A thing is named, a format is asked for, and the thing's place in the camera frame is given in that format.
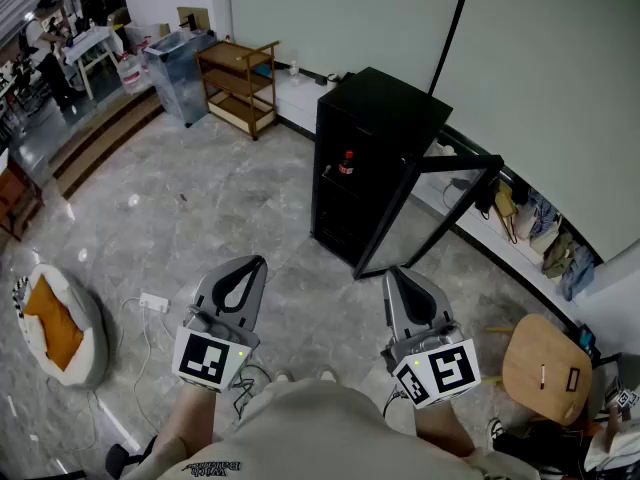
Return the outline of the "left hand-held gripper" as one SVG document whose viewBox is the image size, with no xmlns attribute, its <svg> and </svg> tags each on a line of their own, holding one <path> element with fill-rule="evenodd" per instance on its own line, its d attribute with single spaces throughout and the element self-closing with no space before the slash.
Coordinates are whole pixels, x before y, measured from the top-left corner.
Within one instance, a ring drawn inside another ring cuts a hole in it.
<svg viewBox="0 0 640 480">
<path fill-rule="evenodd" d="M 260 343 L 242 327 L 256 324 L 267 273 L 266 260 L 250 255 L 230 260 L 201 279 L 193 299 L 196 306 L 187 308 L 176 331 L 171 365 L 175 375 L 216 392 L 232 385 Z M 238 326 L 216 316 L 229 316 Z"/>
</svg>

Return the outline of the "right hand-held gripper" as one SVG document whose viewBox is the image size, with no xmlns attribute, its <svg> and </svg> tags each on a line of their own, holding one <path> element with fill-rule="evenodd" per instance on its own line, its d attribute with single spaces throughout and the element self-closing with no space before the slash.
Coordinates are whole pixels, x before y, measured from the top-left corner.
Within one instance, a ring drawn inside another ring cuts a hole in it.
<svg viewBox="0 0 640 480">
<path fill-rule="evenodd" d="M 416 409 L 455 398 L 480 384 L 475 346 L 452 319 L 449 299 L 430 279 L 394 266 L 383 277 L 387 326 L 395 339 L 381 352 L 398 388 Z M 449 322 L 437 329 L 442 322 Z M 415 326 L 431 330 L 416 336 Z"/>
</svg>

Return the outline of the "black mini fridge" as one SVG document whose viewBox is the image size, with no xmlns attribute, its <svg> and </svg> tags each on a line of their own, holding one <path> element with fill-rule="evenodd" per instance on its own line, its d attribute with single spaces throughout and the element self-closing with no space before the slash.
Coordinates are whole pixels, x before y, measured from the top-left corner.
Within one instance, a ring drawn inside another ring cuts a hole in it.
<svg viewBox="0 0 640 480">
<path fill-rule="evenodd" d="M 425 156 L 492 155 L 448 132 L 447 104 L 377 69 L 349 76 L 317 105 L 311 235 L 352 274 L 404 176 Z M 353 173 L 338 166 L 352 150 Z"/>
</svg>

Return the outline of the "person's right forearm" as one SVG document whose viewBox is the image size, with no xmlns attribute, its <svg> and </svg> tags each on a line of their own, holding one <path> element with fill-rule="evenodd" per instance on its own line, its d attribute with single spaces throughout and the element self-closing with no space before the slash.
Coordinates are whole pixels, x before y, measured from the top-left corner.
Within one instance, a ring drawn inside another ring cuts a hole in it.
<svg viewBox="0 0 640 480">
<path fill-rule="evenodd" d="M 457 457 L 468 457 L 475 445 L 449 400 L 414 410 L 416 436 Z"/>
</svg>

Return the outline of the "person's left forearm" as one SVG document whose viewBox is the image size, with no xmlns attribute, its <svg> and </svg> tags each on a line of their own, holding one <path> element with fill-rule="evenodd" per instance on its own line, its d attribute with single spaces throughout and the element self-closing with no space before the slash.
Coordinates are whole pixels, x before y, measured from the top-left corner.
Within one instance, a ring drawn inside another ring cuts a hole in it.
<svg viewBox="0 0 640 480">
<path fill-rule="evenodd" d="M 188 457 L 213 443 L 217 393 L 205 387 L 185 384 L 173 411 L 158 434 L 154 448 L 173 439 L 184 445 Z"/>
</svg>

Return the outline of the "black glass fridge door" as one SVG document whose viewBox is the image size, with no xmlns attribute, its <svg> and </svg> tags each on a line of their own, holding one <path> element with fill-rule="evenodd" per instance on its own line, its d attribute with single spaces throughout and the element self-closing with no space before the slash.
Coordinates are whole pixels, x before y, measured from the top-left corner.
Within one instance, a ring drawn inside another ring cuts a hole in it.
<svg viewBox="0 0 640 480">
<path fill-rule="evenodd" d="M 364 279 L 383 274 L 392 266 L 410 268 L 418 263 L 496 179 L 504 166 L 498 155 L 425 156 L 404 176 L 353 277 Z M 462 193 L 442 193 L 452 178 L 471 182 Z"/>
</svg>

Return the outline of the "white power strip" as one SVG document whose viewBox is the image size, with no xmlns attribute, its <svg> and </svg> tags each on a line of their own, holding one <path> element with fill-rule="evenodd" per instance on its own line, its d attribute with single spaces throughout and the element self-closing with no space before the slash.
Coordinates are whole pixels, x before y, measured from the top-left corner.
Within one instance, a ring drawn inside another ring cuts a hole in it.
<svg viewBox="0 0 640 480">
<path fill-rule="evenodd" d="M 139 305 L 145 310 L 166 313 L 169 309 L 169 300 L 148 292 L 142 292 L 139 298 Z"/>
</svg>

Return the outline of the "round wooden stool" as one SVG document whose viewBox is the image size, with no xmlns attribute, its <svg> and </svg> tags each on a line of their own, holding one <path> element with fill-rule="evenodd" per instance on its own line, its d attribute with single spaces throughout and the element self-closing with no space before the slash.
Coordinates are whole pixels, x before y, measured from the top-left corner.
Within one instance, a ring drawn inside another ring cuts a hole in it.
<svg viewBox="0 0 640 480">
<path fill-rule="evenodd" d="M 500 383 L 517 403 L 563 426 L 573 424 L 591 392 L 593 367 L 589 356 L 551 322 L 529 314 L 514 327 L 487 327 L 489 333 L 510 336 L 502 373 L 490 381 Z M 545 387 L 540 390 L 540 369 L 545 365 Z M 577 391 L 566 392 L 569 369 L 581 370 Z"/>
</svg>

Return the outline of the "black power adapter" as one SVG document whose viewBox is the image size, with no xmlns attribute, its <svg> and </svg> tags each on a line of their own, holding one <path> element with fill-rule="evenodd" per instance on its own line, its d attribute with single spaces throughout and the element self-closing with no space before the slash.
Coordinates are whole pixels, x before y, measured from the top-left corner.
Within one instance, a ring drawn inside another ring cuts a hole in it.
<svg viewBox="0 0 640 480">
<path fill-rule="evenodd" d="M 457 191 L 465 193 L 471 186 L 471 182 L 463 178 L 452 178 L 442 193 L 442 202 L 447 209 L 451 209 L 453 205 L 448 203 L 447 191 L 450 188 L 454 188 Z"/>
</svg>

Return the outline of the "yellow bag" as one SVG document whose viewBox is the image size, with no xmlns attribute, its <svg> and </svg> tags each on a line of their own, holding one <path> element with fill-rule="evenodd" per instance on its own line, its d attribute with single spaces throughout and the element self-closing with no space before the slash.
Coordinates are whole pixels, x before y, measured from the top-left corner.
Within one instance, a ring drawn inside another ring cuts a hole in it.
<svg viewBox="0 0 640 480">
<path fill-rule="evenodd" d="M 517 207 L 512 199 L 512 189 L 504 181 L 499 180 L 494 198 L 494 209 L 500 218 L 502 228 L 507 239 L 517 243 L 517 236 L 514 228 L 514 218 L 517 215 Z"/>
</svg>

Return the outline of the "pile of clothes and bags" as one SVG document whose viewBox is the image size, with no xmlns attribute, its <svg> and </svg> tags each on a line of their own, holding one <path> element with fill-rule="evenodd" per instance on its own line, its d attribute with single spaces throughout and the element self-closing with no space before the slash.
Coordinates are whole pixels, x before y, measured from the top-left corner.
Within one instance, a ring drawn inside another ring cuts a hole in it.
<svg viewBox="0 0 640 480">
<path fill-rule="evenodd" d="M 594 253 L 564 216 L 527 184 L 514 188 L 511 218 L 516 241 L 524 241 L 542 258 L 541 273 L 572 301 L 594 279 Z"/>
</svg>

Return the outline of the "orange cushion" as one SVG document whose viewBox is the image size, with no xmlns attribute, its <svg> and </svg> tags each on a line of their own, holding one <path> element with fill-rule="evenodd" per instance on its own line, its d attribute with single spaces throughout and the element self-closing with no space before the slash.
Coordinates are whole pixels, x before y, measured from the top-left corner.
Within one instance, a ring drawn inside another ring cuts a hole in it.
<svg viewBox="0 0 640 480">
<path fill-rule="evenodd" d="M 84 335 L 41 275 L 31 292 L 24 316 L 34 317 L 42 328 L 45 355 L 64 371 L 80 347 Z"/>
</svg>

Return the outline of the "wooden steps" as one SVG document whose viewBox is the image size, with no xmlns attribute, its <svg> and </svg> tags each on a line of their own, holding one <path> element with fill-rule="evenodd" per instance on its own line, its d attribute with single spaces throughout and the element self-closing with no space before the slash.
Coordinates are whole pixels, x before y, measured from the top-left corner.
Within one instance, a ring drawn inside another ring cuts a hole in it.
<svg viewBox="0 0 640 480">
<path fill-rule="evenodd" d="M 119 147 L 164 112 L 151 86 L 120 94 L 75 131 L 49 161 L 60 195 L 69 199 Z"/>
</svg>

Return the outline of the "black office chair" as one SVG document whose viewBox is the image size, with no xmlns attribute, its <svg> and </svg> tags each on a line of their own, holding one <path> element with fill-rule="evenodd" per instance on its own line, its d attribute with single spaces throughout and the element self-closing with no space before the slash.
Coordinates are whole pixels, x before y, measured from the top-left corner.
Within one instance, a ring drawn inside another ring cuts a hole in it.
<svg viewBox="0 0 640 480">
<path fill-rule="evenodd" d="M 157 436 L 154 436 L 145 448 L 144 452 L 137 455 L 131 455 L 120 444 L 114 444 L 106 455 L 106 472 L 113 480 L 120 480 L 126 467 L 140 465 L 151 454 L 156 439 Z"/>
</svg>

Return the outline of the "wooden shelf cart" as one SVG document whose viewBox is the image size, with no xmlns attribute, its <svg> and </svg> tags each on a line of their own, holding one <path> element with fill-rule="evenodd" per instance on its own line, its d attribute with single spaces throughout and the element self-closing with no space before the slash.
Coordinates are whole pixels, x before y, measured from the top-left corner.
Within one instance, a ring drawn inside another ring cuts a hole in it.
<svg viewBox="0 0 640 480">
<path fill-rule="evenodd" d="M 206 110 L 252 140 L 277 120 L 275 48 L 219 42 L 196 54 Z"/>
</svg>

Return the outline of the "brown wooden desk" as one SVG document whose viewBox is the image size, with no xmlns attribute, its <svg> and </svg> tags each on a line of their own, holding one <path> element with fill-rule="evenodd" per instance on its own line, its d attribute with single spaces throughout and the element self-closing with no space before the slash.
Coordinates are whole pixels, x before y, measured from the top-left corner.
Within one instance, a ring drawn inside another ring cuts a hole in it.
<svg viewBox="0 0 640 480">
<path fill-rule="evenodd" d="M 0 154 L 0 230 L 20 242 L 43 204 L 40 187 L 5 149 Z"/>
</svg>

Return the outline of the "large water jug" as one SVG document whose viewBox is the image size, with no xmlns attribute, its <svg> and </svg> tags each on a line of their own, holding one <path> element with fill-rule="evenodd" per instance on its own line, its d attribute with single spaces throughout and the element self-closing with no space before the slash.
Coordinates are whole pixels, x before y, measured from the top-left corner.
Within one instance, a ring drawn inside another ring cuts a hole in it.
<svg viewBox="0 0 640 480">
<path fill-rule="evenodd" d="M 145 91 L 150 86 L 150 79 L 136 56 L 125 52 L 117 65 L 117 72 L 124 91 L 129 95 Z"/>
</svg>

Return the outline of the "cardboard box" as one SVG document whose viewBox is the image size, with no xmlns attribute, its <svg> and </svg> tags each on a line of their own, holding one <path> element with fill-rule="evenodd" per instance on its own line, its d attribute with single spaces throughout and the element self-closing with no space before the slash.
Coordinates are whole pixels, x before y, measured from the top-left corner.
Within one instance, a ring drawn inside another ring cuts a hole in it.
<svg viewBox="0 0 640 480">
<path fill-rule="evenodd" d="M 178 7 L 179 27 L 190 31 L 209 30 L 210 20 L 208 10 L 199 7 Z"/>
</svg>

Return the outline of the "white table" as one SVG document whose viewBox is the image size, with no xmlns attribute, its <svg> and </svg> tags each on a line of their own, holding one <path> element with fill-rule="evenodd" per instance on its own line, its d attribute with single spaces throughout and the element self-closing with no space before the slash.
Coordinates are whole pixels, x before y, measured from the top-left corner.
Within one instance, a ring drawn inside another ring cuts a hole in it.
<svg viewBox="0 0 640 480">
<path fill-rule="evenodd" d="M 83 56 L 94 49 L 101 47 L 103 52 L 94 60 L 85 63 Z M 115 68 L 118 67 L 117 55 L 124 52 L 122 40 L 112 27 L 95 25 L 88 31 L 82 32 L 73 39 L 72 46 L 62 48 L 66 65 L 74 66 L 80 74 L 85 91 L 90 100 L 94 99 L 93 90 L 88 79 L 88 71 L 108 58 Z"/>
</svg>

